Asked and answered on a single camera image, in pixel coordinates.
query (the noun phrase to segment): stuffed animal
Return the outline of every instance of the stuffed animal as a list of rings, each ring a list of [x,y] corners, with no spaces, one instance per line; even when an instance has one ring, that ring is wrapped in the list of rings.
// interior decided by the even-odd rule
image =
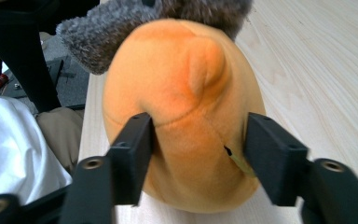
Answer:
[[[102,23],[110,33],[72,33],[74,21],[67,21],[59,35],[64,43],[84,43],[80,51],[67,47],[79,61],[90,60],[90,69],[108,69],[103,121],[109,142],[133,115],[151,116],[156,136],[144,192],[189,212],[234,209],[259,185],[242,153],[248,113],[265,114],[252,68],[233,42],[249,1],[145,2],[114,1],[111,11],[102,5],[107,11],[94,8],[87,18],[75,19],[83,28],[87,21]],[[115,20],[103,19],[115,13]],[[215,23],[200,22],[208,20]],[[112,44],[115,37],[124,41]],[[96,50],[83,52],[82,46]],[[107,51],[113,51],[109,60]]]

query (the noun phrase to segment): orange fabric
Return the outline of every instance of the orange fabric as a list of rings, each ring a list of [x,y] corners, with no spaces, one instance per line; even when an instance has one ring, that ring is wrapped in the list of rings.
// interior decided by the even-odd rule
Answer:
[[[122,44],[108,70],[103,118],[110,142],[147,112],[156,129],[144,191],[197,213],[233,209],[258,187],[243,158],[248,112],[264,114],[254,73],[223,32],[192,21],[153,21]]]

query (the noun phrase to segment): white shirt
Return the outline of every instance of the white shirt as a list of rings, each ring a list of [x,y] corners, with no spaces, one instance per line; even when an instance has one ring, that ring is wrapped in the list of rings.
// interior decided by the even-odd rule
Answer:
[[[30,203],[72,181],[22,102],[0,97],[0,194]]]

